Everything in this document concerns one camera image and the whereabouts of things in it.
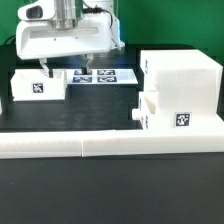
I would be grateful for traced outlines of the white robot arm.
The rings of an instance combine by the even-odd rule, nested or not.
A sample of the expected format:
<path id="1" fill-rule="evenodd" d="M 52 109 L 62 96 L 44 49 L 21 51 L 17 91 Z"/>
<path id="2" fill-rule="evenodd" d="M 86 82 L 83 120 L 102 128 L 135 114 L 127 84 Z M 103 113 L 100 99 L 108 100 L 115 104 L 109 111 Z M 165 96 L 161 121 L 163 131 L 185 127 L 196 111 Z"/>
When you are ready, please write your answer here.
<path id="1" fill-rule="evenodd" d="M 16 51 L 22 60 L 91 55 L 120 49 L 114 0 L 36 0 L 18 9 Z"/>

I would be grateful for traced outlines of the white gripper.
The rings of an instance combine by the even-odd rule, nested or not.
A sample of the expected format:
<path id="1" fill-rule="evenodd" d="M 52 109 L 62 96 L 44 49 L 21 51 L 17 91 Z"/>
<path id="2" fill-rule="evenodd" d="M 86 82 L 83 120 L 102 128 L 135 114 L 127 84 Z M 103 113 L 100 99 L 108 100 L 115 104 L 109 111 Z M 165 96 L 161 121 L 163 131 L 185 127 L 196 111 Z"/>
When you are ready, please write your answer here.
<path id="1" fill-rule="evenodd" d="M 36 0 L 18 10 L 17 55 L 39 59 L 44 74 L 53 77 L 46 58 L 87 54 L 81 67 L 90 72 L 94 53 L 117 47 L 114 0 Z"/>

